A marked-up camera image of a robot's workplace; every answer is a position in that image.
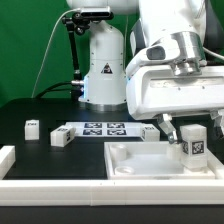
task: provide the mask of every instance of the white block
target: white block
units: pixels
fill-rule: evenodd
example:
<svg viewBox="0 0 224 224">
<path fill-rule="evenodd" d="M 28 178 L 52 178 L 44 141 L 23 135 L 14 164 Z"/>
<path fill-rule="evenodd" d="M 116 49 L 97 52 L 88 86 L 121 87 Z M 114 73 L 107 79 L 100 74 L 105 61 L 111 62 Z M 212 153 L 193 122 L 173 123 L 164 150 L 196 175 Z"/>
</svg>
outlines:
<svg viewBox="0 0 224 224">
<path fill-rule="evenodd" d="M 145 142 L 160 140 L 160 131 L 152 124 L 142 124 L 141 137 Z"/>
<path fill-rule="evenodd" d="M 207 138 L 206 127 L 199 124 L 181 126 L 180 131 L 185 141 L 198 141 Z"/>
<path fill-rule="evenodd" d="M 39 120 L 26 121 L 25 140 L 39 140 Z"/>
<path fill-rule="evenodd" d="M 4 146 L 0 150 L 0 180 L 4 178 L 15 162 L 15 147 Z"/>
<path fill-rule="evenodd" d="M 75 138 L 75 128 L 62 125 L 51 132 L 51 146 L 64 147 Z"/>
<path fill-rule="evenodd" d="M 180 127 L 183 139 L 181 163 L 188 169 L 207 167 L 207 132 L 201 125 Z"/>
</svg>

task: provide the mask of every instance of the white cube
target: white cube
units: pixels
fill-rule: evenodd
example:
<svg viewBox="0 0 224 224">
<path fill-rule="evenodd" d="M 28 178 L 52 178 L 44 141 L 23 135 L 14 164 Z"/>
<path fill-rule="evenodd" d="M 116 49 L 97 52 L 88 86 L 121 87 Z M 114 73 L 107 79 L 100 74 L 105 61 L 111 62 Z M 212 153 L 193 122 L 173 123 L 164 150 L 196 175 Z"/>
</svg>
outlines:
<svg viewBox="0 0 224 224">
<path fill-rule="evenodd" d="M 141 137 L 144 142 L 156 142 L 160 140 L 160 131 L 152 124 L 142 124 Z"/>
<path fill-rule="evenodd" d="M 51 146 L 64 147 L 75 138 L 75 128 L 62 125 L 51 132 Z"/>
<path fill-rule="evenodd" d="M 39 140 L 39 120 L 26 121 L 25 140 Z"/>
<path fill-rule="evenodd" d="M 207 131 L 201 125 L 180 127 L 182 135 L 181 163 L 188 169 L 207 167 Z"/>
</svg>

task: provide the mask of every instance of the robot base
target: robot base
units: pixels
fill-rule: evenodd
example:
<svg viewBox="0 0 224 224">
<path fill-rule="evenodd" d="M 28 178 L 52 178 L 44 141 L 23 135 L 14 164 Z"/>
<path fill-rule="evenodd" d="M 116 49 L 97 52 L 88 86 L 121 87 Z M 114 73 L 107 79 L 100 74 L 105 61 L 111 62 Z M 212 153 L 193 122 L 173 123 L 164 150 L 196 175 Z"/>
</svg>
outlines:
<svg viewBox="0 0 224 224">
<path fill-rule="evenodd" d="M 121 111 L 127 109 L 127 103 L 110 105 L 110 104 L 92 104 L 87 102 L 79 102 L 79 105 L 81 108 L 101 112 Z"/>
</svg>

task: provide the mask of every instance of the warning label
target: warning label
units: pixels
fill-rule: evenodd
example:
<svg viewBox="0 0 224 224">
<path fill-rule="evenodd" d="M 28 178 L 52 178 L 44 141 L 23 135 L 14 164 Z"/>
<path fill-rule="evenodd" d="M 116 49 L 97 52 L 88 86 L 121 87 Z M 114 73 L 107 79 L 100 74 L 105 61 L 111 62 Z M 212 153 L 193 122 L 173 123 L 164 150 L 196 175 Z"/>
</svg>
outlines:
<svg viewBox="0 0 224 224">
<path fill-rule="evenodd" d="M 113 74 L 113 72 L 110 68 L 110 65 L 108 63 L 104 66 L 101 73 L 103 73 L 103 74 Z"/>
</svg>

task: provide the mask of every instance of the black cable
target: black cable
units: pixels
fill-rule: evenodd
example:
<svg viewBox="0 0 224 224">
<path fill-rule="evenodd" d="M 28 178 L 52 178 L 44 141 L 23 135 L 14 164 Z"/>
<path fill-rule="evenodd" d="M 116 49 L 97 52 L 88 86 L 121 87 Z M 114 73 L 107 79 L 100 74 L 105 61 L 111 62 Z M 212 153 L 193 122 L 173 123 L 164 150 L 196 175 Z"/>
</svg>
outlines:
<svg viewBox="0 0 224 224">
<path fill-rule="evenodd" d="M 59 87 L 59 86 L 65 86 L 65 85 L 71 85 L 71 82 L 67 81 L 67 82 L 59 82 L 57 84 L 54 84 L 54 85 L 48 87 L 47 89 L 45 89 L 44 91 L 42 91 L 41 93 L 39 93 L 35 98 L 40 99 L 46 93 L 54 91 L 54 89 Z"/>
</svg>

